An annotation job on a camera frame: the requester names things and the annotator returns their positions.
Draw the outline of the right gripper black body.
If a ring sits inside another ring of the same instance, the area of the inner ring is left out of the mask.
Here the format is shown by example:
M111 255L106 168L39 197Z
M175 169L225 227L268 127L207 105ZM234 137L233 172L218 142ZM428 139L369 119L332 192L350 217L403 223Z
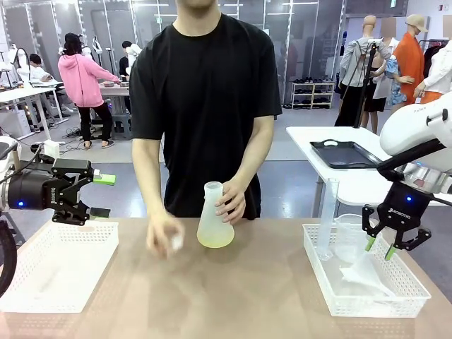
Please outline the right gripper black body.
M396 232L407 232L419 228L426 234L427 228L421 227L421 218L430 202L430 194L418 191L400 182L392 183L384 201L377 207L379 223L376 232L385 227Z

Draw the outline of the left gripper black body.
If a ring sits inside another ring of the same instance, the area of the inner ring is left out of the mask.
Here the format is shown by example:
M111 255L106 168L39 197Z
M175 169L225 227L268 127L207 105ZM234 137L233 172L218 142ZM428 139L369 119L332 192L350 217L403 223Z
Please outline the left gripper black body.
M32 165L6 181L6 206L18 210L53 209L58 202L76 204L73 187L51 187L52 165Z

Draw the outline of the person's right hand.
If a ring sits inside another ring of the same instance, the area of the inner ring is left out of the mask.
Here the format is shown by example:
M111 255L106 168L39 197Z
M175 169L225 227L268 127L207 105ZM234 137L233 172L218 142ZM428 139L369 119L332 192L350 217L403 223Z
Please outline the person's right hand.
M149 217L147 248L159 258L168 258L183 247L185 228L168 212L159 211Z

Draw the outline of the person's left hand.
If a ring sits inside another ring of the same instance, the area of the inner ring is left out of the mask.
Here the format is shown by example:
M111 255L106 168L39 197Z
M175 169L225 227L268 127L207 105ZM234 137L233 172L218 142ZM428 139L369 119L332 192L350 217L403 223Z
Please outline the person's left hand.
M215 204L217 207L216 215L222 218L223 223L233 225L244 215L246 187L242 180L238 178L232 178L225 182L222 187L222 196Z

